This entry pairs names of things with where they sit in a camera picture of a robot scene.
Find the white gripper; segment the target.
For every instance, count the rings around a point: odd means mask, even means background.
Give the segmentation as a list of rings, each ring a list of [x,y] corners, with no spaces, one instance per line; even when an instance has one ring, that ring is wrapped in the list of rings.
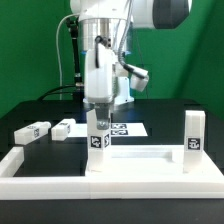
[[[113,63],[114,53],[104,46],[98,51],[90,49],[86,53],[84,67],[84,95],[89,103],[95,105],[97,128],[109,128],[109,105],[113,99]]]

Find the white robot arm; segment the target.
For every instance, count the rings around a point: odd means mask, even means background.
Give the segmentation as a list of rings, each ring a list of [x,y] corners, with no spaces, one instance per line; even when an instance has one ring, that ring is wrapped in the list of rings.
[[[81,26],[84,99],[94,106],[96,127],[110,128],[115,106],[131,102],[129,90],[142,91],[148,71],[125,61],[131,31],[175,29],[190,14],[192,0],[70,0]]]

